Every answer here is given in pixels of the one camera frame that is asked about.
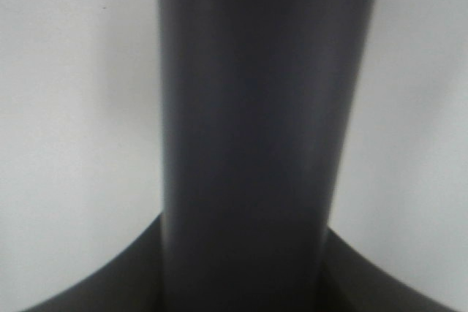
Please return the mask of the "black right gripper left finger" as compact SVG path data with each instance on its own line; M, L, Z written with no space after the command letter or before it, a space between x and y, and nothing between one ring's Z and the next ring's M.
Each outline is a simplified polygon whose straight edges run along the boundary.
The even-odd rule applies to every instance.
M29 311L162 311L161 216L89 277Z

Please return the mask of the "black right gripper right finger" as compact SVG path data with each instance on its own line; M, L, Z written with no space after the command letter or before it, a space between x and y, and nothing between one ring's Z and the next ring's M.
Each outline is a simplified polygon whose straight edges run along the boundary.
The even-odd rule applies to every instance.
M360 255L328 231L317 280L317 311L451 311Z

